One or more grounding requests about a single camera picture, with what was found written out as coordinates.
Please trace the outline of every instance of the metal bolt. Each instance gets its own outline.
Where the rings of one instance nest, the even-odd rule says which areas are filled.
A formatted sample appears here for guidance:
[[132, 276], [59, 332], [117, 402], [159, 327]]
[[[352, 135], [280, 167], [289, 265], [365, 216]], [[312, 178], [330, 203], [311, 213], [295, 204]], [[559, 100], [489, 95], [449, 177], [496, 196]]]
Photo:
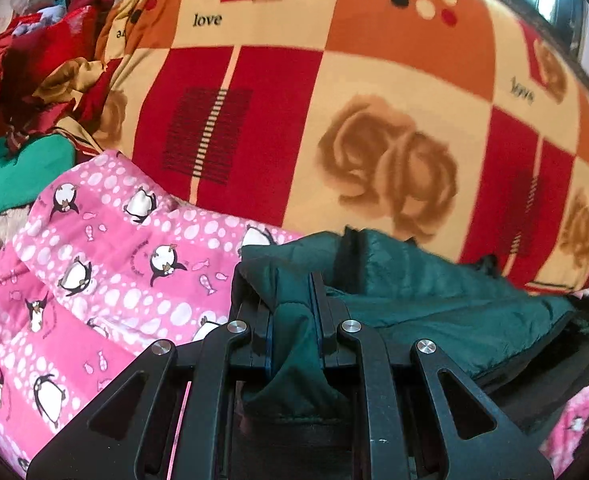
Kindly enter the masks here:
[[152, 343], [152, 353], [156, 355], [167, 354], [172, 350], [172, 343], [167, 339], [159, 339]]
[[433, 354], [436, 352], [436, 344], [434, 344], [433, 341], [430, 341], [430, 339], [421, 339], [421, 341], [417, 343], [417, 349], [424, 354]]
[[353, 334], [361, 330], [361, 323], [359, 323], [356, 319], [346, 319], [343, 323], [341, 323], [341, 328], [346, 332]]
[[230, 321], [228, 323], [228, 331], [232, 332], [233, 334], [240, 334], [241, 332], [245, 332], [247, 328], [247, 324], [241, 319], [235, 319], [234, 321]]

